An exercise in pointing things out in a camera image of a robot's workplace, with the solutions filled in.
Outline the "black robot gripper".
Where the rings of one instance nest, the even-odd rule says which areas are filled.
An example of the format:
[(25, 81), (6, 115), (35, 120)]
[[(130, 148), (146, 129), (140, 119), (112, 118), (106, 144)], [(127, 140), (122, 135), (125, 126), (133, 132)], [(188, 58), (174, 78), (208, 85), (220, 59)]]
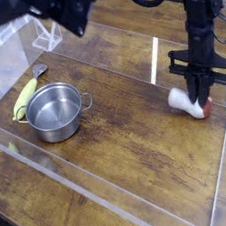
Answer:
[(226, 85), (226, 59), (214, 49), (213, 24), (213, 20), (203, 25), (187, 21), (188, 48), (168, 53), (170, 72), (185, 77), (190, 102), (198, 99), (200, 107), (206, 105), (213, 84)]

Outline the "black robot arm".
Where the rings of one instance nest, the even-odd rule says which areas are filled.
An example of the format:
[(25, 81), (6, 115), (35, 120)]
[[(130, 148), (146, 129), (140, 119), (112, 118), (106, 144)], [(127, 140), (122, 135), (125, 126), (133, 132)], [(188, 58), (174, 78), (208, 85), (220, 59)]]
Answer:
[[(222, 16), (223, 0), (130, 0), (144, 8), (156, 8), (166, 1), (181, 2), (186, 13), (188, 48), (170, 51), (170, 72), (185, 77), (191, 102), (205, 105), (211, 86), (226, 85), (226, 59), (217, 55), (214, 20)], [(26, 14), (59, 23), (81, 37), (95, 5), (118, 10), (112, 0), (0, 0), (0, 26)]]

